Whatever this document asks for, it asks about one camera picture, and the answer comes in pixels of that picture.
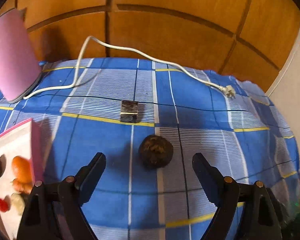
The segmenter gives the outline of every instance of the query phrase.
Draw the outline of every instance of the checkered fabric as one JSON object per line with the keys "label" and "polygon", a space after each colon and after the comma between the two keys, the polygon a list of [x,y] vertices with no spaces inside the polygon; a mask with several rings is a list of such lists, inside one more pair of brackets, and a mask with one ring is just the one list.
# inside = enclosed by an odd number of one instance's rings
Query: checkered fabric
{"label": "checkered fabric", "polygon": [[[76,61],[46,64],[35,88],[71,84]],[[216,207],[192,169],[201,152],[224,176],[261,180],[293,216],[300,188],[296,140],[282,115],[251,82],[187,68],[222,86],[226,98],[169,65],[128,58],[84,59],[73,89],[52,90],[9,104],[0,93],[0,133],[32,117],[41,127],[45,181],[60,181],[87,165],[97,152],[106,169],[82,211],[100,240],[198,240]],[[138,123],[120,123],[121,100],[139,102]],[[145,170],[142,140],[170,141],[170,164]],[[238,206],[228,239],[238,226]]]}

